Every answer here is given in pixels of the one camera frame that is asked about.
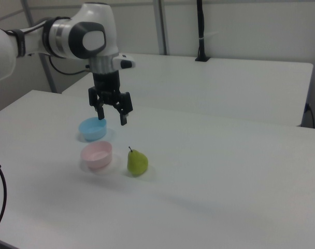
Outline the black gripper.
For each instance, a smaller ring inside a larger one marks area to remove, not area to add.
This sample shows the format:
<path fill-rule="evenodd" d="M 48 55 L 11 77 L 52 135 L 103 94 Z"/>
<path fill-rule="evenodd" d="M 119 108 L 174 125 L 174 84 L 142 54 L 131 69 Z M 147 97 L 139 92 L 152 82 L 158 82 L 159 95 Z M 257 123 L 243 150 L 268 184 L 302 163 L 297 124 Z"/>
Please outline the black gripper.
<path fill-rule="evenodd" d="M 119 72 L 108 74 L 93 73 L 94 87 L 88 89 L 89 105 L 95 108 L 99 120 L 105 118 L 103 105 L 113 106 L 120 114 L 122 126 L 127 124 L 127 117 L 133 111 L 129 92 L 120 92 Z"/>

